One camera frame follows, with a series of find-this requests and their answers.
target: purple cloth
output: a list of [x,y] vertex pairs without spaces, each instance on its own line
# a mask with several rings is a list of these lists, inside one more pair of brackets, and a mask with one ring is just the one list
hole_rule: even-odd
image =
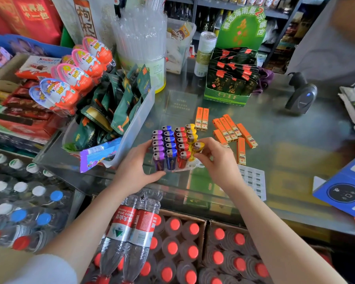
[[262,67],[258,67],[260,79],[258,80],[258,85],[256,86],[253,93],[262,93],[268,86],[271,84],[273,80],[274,73],[271,70],[266,70]]

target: white sleeve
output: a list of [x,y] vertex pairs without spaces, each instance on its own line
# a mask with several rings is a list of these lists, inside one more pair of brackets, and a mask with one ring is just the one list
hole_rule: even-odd
[[40,254],[29,259],[5,284],[78,284],[75,270],[55,255]]

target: left hand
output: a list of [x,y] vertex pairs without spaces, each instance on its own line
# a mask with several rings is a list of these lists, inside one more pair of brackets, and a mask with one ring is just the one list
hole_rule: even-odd
[[137,193],[145,185],[159,180],[166,173],[158,171],[147,175],[143,171],[143,159],[147,149],[151,147],[151,140],[132,148],[124,160],[120,163],[111,187],[116,187],[116,190],[123,190],[126,195]]

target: blue box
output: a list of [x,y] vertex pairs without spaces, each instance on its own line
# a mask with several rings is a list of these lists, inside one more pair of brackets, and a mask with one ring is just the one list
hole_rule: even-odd
[[313,196],[355,217],[355,159],[318,187]]

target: black circular label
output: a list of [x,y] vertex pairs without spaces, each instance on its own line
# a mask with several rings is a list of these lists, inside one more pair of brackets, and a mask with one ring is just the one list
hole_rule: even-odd
[[327,195],[337,202],[349,203],[355,201],[355,186],[347,183],[338,183],[327,189]]

